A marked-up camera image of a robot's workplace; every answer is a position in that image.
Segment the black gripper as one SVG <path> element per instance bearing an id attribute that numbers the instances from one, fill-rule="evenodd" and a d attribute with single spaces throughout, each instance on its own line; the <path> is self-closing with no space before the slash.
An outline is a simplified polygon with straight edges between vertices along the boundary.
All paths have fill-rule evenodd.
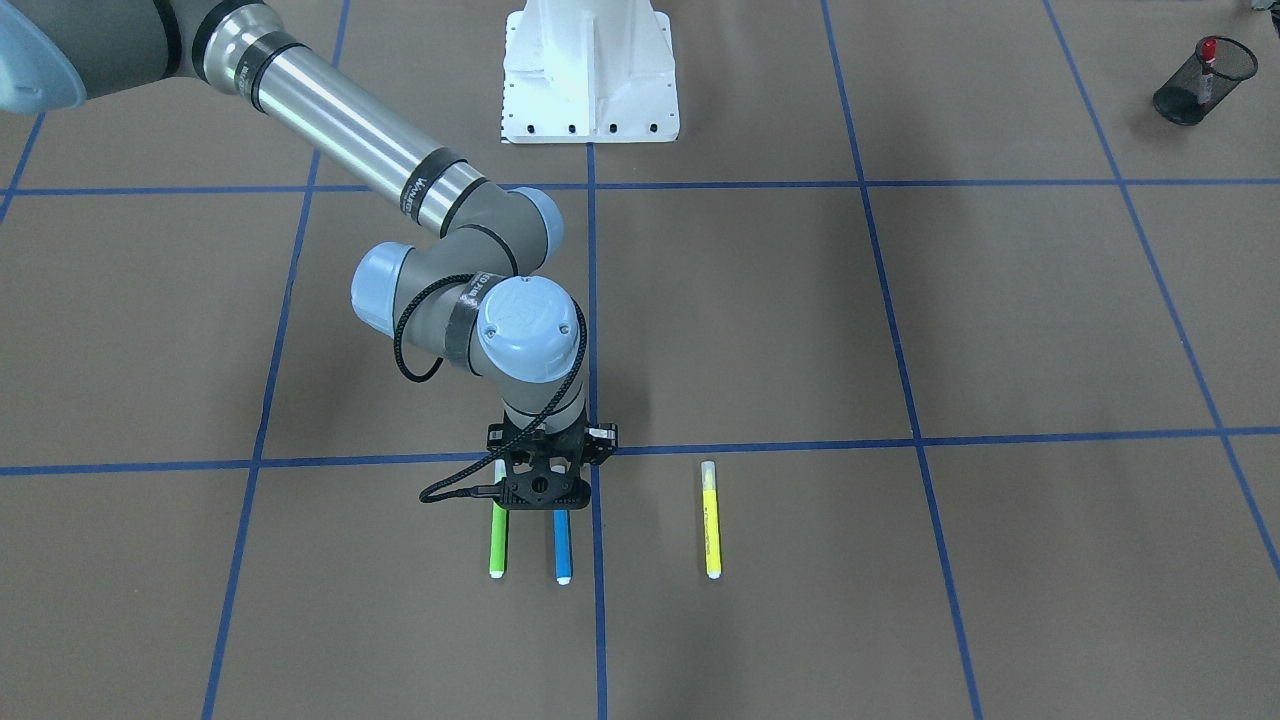
<path id="1" fill-rule="evenodd" d="M 580 510 L 593 487 L 582 466 L 598 466 L 618 448 L 618 427 L 576 420 L 556 433 L 535 430 L 499 460 L 504 477 L 485 487 L 485 497 L 507 510 Z"/>

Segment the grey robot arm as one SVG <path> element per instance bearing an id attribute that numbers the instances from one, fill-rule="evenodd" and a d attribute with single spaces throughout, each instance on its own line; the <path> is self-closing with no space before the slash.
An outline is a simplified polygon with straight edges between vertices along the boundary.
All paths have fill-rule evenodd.
<path id="1" fill-rule="evenodd" d="M 294 37 L 265 1 L 5 1 L 3 109 L 37 114 L 170 78 L 239 99 L 344 168 L 431 245 L 384 242 L 360 260 L 355 314 L 390 342 L 402 377 L 456 366 L 492 380 L 502 419 L 481 459 L 419 498 L 508 510 L 585 509 L 585 465 L 617 447 L 589 421 L 588 323 L 540 275 L 561 247 L 543 191 L 506 190 Z"/>

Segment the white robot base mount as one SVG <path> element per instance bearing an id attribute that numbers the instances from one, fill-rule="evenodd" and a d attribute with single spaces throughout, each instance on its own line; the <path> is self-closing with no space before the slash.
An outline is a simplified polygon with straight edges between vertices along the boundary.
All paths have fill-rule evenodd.
<path id="1" fill-rule="evenodd" d="M 506 18 L 503 72 L 506 143 L 680 137 L 672 23 L 649 1 L 527 1 Z"/>

